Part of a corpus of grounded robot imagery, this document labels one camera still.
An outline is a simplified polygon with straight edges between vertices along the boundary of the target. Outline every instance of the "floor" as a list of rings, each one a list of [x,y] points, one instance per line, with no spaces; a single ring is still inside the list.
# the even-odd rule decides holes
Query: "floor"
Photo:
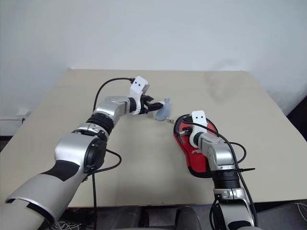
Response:
[[[0,140],[0,151],[8,141]],[[199,216],[203,230],[210,230],[209,210],[210,206],[192,206]],[[98,212],[98,230],[109,230],[117,218],[120,208]],[[150,226],[173,226],[175,222],[176,208],[149,208]],[[263,230],[307,230],[307,222],[301,217],[295,204],[284,205],[279,208],[263,211],[258,214],[259,227]]]

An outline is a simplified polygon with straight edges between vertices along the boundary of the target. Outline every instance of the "blue object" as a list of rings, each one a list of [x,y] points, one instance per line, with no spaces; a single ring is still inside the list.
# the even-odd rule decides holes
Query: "blue object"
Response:
[[[155,119],[159,121],[164,121],[168,118],[169,116],[169,111],[170,111],[170,104],[169,104],[169,98],[164,99],[165,104],[161,109],[158,110],[158,112],[155,115]]]

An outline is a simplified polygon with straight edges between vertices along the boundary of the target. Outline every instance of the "table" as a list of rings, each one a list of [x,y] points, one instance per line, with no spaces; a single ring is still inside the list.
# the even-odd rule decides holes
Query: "table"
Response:
[[[89,118],[103,82],[138,75],[149,81],[148,95],[157,100],[171,98],[171,118],[204,110],[222,135],[246,147],[248,155],[241,167],[256,168],[243,173],[255,202],[307,198],[307,143],[246,72],[70,70],[1,152],[0,202],[27,179],[53,166],[57,142]],[[110,83],[99,100],[128,95],[129,88],[128,81]],[[121,154],[123,162],[96,176],[98,206],[212,203],[212,180],[188,172],[172,124],[156,121],[152,114],[122,117],[108,148]],[[103,167],[117,161],[107,153]],[[92,205],[89,178],[70,207]]]

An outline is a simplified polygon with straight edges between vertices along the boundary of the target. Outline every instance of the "red object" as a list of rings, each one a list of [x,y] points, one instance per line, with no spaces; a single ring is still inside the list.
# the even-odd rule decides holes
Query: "red object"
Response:
[[[201,178],[211,177],[211,172],[206,157],[201,153],[199,149],[190,145],[188,135],[186,136],[179,135],[179,132],[182,131],[183,128],[191,126],[183,123],[184,118],[186,118],[186,116],[182,116],[178,118],[178,120],[176,121],[174,127],[174,137],[178,145],[181,147],[182,151],[186,155],[188,169],[190,173],[196,177],[201,177]],[[211,124],[210,122],[208,122],[207,127],[216,131],[214,125]]]

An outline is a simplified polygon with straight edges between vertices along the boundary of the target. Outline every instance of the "white wall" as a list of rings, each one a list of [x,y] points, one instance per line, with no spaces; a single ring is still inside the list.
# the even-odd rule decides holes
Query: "white wall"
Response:
[[[247,70],[286,114],[307,94],[305,0],[0,3],[0,116],[34,109],[69,67]]]

